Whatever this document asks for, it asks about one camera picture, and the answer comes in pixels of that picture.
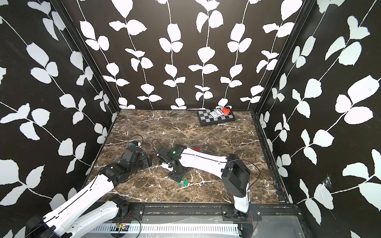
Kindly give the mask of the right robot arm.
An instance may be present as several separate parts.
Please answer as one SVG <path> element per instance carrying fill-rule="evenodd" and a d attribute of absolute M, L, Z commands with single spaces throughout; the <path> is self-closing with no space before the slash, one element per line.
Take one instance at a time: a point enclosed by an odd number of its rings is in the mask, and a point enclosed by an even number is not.
<path fill-rule="evenodd" d="M 219 177 L 227 192 L 233 195 L 235 210 L 241 213 L 249 211 L 251 172 L 237 155 L 213 156 L 176 145 L 173 149 L 161 147 L 157 158 L 172 169 L 168 176 L 176 182 L 181 182 L 185 173 L 192 168 Z"/>

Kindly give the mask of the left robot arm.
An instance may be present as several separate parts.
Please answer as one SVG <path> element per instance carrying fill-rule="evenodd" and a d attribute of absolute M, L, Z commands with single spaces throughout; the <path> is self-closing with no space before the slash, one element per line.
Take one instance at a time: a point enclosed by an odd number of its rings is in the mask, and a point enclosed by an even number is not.
<path fill-rule="evenodd" d="M 88 211 L 103 195 L 129 180 L 139 170 L 152 166 L 152 157 L 130 146 L 122 156 L 104 166 L 80 192 L 43 217 L 32 217 L 25 226 L 26 238 L 80 238 L 98 225 L 131 212 L 129 202 L 115 195 L 98 208 Z"/>

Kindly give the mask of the long green lego brick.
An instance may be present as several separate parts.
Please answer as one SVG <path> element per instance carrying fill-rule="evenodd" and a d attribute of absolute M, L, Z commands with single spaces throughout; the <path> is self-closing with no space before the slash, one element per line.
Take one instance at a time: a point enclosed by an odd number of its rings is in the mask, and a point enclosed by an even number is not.
<path fill-rule="evenodd" d="M 176 184 L 181 186 L 188 186 L 188 180 L 186 178 L 182 178 L 180 182 L 176 182 Z"/>

